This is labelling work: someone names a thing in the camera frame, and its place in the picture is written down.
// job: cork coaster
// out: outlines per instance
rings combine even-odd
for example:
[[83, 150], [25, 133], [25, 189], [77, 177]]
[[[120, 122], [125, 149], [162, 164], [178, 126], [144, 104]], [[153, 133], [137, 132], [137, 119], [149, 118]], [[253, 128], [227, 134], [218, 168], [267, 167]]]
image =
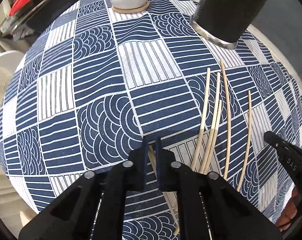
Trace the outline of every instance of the cork coaster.
[[139, 8], [135, 8], [135, 9], [119, 9], [119, 8], [116, 8], [112, 5], [112, 9], [113, 11], [117, 12], [117, 13], [138, 13], [138, 12], [142, 12], [144, 11], [145, 9], [148, 8], [150, 2], [149, 0], [147, 0], [147, 2], [142, 5], [141, 7]]

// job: round table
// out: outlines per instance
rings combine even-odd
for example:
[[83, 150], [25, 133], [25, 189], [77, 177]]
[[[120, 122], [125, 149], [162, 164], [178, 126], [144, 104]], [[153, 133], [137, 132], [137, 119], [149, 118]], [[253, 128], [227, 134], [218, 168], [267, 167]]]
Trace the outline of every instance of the round table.
[[[146, 11], [118, 14], [110, 0], [80, 0], [41, 34], [14, 73], [0, 108], [3, 170], [21, 197], [40, 212], [86, 170], [104, 172], [126, 160], [130, 150], [140, 147], [142, 136], [151, 142], [160, 136], [176, 160], [190, 165], [206, 70], [211, 69], [211, 79], [201, 157], [223, 59], [232, 126], [227, 180], [236, 188], [250, 90], [253, 132], [241, 194], [275, 222], [292, 180], [263, 133], [272, 130], [302, 148], [298, 84], [252, 33], [245, 31], [237, 48], [226, 50], [191, 28], [196, 2], [149, 1]], [[223, 82], [220, 99], [222, 116], [210, 169], [223, 174]], [[158, 190], [152, 165], [145, 192], [128, 192], [126, 204], [125, 239], [175, 238], [176, 201]]]

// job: black container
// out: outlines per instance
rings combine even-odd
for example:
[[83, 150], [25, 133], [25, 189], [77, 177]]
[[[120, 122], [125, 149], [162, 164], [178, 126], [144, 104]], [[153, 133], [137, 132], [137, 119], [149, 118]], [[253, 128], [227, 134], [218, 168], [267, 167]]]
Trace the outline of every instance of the black container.
[[207, 40], [234, 49], [266, 0], [200, 0], [190, 23]]

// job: thin wooden dowel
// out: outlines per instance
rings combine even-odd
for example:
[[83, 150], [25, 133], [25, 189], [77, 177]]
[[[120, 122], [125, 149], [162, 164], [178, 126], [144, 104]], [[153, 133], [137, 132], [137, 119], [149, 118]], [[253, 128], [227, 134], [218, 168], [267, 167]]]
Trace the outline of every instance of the thin wooden dowel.
[[174, 230], [173, 235], [177, 236], [177, 234], [178, 234], [179, 232], [180, 232], [180, 226], [178, 225], [178, 226], [176, 227], [176, 229]]
[[200, 171], [199, 171], [199, 173], [202, 173], [202, 174], [204, 172], [204, 167], [207, 162], [207, 158], [209, 156], [210, 147], [211, 147], [211, 143], [212, 143], [212, 139], [213, 139], [216, 116], [217, 116], [217, 109], [218, 109], [218, 105], [219, 105], [219, 96], [220, 96], [220, 72], [218, 72], [216, 75], [216, 90], [215, 90], [215, 100], [214, 100], [211, 130], [210, 130], [209, 138], [207, 140], [205, 153], [204, 153], [202, 164], [201, 164]]
[[225, 103], [226, 103], [227, 139], [226, 139], [225, 167], [224, 167], [224, 175], [223, 175], [223, 178], [226, 180], [228, 177], [230, 152], [231, 152], [231, 109], [230, 109], [228, 80], [226, 78], [223, 60], [220, 60], [220, 66], [222, 70], [224, 90], [225, 90], [225, 100], [226, 100]]
[[248, 102], [249, 102], [249, 121], [248, 121], [248, 132], [247, 132], [247, 141], [246, 141], [246, 149], [245, 149], [245, 155], [244, 155], [244, 162], [243, 167], [241, 171], [240, 180], [238, 182], [238, 186], [236, 188], [237, 191], [240, 191], [242, 182], [245, 175], [246, 165], [247, 165], [247, 159], [249, 157], [249, 151], [250, 151], [250, 141], [251, 141], [251, 134], [252, 134], [252, 101], [251, 101], [251, 91], [248, 91]]
[[219, 107], [218, 107], [218, 110], [217, 110], [217, 116], [216, 116], [216, 122], [215, 122], [215, 127], [214, 127], [214, 134], [213, 134], [212, 144], [211, 144], [210, 153], [209, 153], [209, 156], [207, 158], [207, 162], [205, 164], [203, 174], [207, 174], [207, 172], [209, 170], [209, 167], [210, 167], [210, 162], [211, 162], [213, 151], [214, 151], [214, 148], [215, 148], [217, 134], [219, 132], [221, 111], [222, 111], [222, 100], [219, 101]]
[[150, 158], [150, 162], [151, 162], [152, 166], [154, 166], [154, 168], [156, 169], [155, 152], [152, 148], [152, 145], [149, 145], [149, 158]]
[[196, 143], [196, 148], [195, 148], [195, 152], [194, 152], [192, 163], [191, 163], [192, 171], [195, 170], [195, 166], [198, 162], [198, 155], [200, 154], [200, 149], [201, 149], [201, 145], [202, 145], [203, 133], [204, 133], [204, 128], [205, 128], [205, 120], [206, 120], [207, 103], [209, 100], [209, 92], [210, 92], [210, 71], [211, 71], [210, 68], [207, 68], [202, 119], [201, 119], [201, 125], [200, 125], [200, 132], [198, 133], [198, 141]]

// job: black cylinder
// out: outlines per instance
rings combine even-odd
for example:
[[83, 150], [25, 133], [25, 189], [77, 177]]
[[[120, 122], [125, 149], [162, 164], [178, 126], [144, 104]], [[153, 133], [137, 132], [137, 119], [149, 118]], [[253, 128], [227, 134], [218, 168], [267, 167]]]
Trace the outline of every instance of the black cylinder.
[[196, 22], [211, 36], [236, 44], [265, 2], [266, 0], [200, 0], [191, 17], [191, 25], [194, 27]]

